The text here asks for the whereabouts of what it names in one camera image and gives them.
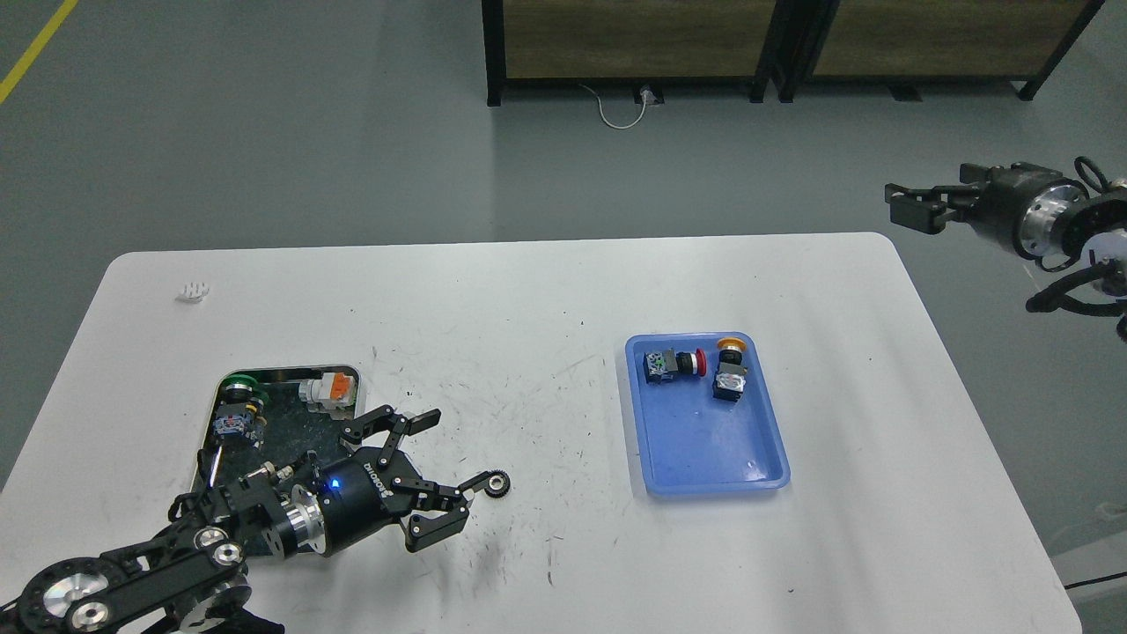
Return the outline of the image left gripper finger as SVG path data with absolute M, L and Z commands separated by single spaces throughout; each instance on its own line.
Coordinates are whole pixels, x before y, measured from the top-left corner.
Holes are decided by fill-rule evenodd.
M 495 497 L 494 473 L 479 473 L 465 482 L 449 486 L 423 477 L 392 477 L 392 510 L 405 534 L 410 553 L 438 544 L 461 533 L 474 494 Z
M 397 412 L 394 407 L 378 407 L 341 423 L 341 446 L 355 453 L 365 439 L 387 434 L 378 458 L 372 464 L 378 472 L 383 472 L 392 465 L 402 439 L 435 428 L 440 423 L 440 409 L 431 409 L 419 416 L 406 416 Z

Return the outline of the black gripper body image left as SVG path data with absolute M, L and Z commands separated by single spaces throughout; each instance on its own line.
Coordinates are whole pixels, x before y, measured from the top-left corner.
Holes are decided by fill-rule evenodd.
M 332 557 L 371 534 L 401 523 L 410 495 L 394 492 L 391 459 L 354 453 L 327 465 L 313 484 L 291 486 L 291 526 L 298 550 Z

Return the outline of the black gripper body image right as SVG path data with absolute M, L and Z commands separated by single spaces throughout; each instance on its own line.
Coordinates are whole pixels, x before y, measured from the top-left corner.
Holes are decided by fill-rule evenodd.
M 1073 255 L 1065 245 L 1065 227 L 1088 202 L 1086 186 L 1027 162 L 986 168 L 979 185 L 973 204 L 977 236 L 1030 261 Z

